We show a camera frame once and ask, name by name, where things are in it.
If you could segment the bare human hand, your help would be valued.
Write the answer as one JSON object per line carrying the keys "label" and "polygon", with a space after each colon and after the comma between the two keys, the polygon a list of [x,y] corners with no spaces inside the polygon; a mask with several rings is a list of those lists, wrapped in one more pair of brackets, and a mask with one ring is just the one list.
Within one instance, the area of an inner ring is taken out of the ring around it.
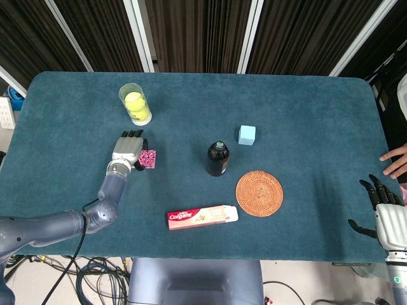
{"label": "bare human hand", "polygon": [[396,179],[406,173],[406,146],[401,146],[385,153],[380,157],[380,161],[387,161],[393,157],[397,157],[397,160],[385,168],[383,174]]}

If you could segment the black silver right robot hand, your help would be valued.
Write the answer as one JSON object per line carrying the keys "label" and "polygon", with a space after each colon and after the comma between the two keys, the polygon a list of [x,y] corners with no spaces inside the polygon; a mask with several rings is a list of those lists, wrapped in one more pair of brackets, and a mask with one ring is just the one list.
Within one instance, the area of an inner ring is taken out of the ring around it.
{"label": "black silver right robot hand", "polygon": [[387,252],[406,251],[406,207],[400,198],[377,177],[370,174],[370,182],[360,180],[366,189],[374,212],[376,228],[359,226],[349,219],[350,227],[357,233],[378,240]]}

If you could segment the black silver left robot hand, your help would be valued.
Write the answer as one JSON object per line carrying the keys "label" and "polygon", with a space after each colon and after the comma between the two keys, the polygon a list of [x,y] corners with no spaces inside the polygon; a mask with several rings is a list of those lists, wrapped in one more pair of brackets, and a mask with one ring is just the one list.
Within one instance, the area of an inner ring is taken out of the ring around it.
{"label": "black silver left robot hand", "polygon": [[146,167],[139,161],[141,152],[149,149],[148,140],[142,137],[143,130],[124,131],[117,140],[112,160],[125,159],[132,168],[143,171]]}

